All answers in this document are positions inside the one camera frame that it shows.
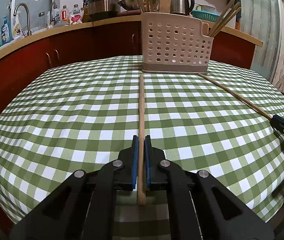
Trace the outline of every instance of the checkered tablecloth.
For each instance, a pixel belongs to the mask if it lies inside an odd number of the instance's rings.
[[[0,115],[0,206],[18,222],[72,172],[100,169],[138,134],[141,56],[51,69]],[[253,71],[210,61],[208,76],[284,117],[284,96]],[[284,138],[197,75],[145,74],[145,128],[183,169],[205,169],[267,221],[284,201]],[[114,239],[170,239],[165,192],[118,192]]]

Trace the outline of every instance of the cabinet handle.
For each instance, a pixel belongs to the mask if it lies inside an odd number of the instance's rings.
[[[135,34],[132,35],[132,44],[133,44],[133,49],[135,50],[135,45],[134,45],[134,36]]]
[[[60,55],[59,55],[58,51],[56,49],[54,49],[54,51],[57,53],[58,61],[60,62]]]
[[[50,58],[50,55],[48,53],[45,53],[47,55],[47,57],[49,58],[49,63],[50,63],[50,68],[52,68],[52,61],[51,61],[51,58]]]

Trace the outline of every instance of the kettle handle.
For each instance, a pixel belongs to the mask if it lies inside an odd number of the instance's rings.
[[[186,15],[189,15],[189,13],[193,10],[194,8],[194,5],[195,5],[195,0],[191,0],[191,5],[189,8],[187,8],[187,6],[185,7],[185,14]]]

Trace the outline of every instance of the metal pivot bolt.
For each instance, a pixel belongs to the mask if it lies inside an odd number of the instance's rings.
[[[168,160],[162,160],[160,162],[160,165],[163,166],[163,167],[168,167],[168,166],[170,166],[170,164],[171,163]]]
[[[81,178],[81,177],[84,176],[84,171],[78,170],[74,173],[74,176],[77,177],[77,178]]]
[[[205,170],[200,170],[200,171],[198,172],[198,174],[199,174],[200,177],[202,177],[202,178],[207,178],[207,177],[208,177],[208,172],[205,171]]]
[[[113,166],[115,166],[115,167],[121,167],[122,164],[123,164],[123,162],[121,160],[115,160],[113,162]]]

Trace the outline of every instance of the teal basket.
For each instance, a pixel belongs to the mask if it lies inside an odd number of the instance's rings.
[[[209,21],[209,22],[216,22],[216,20],[220,17],[218,14],[209,13],[205,11],[199,11],[199,10],[191,11],[191,15],[194,18]]]

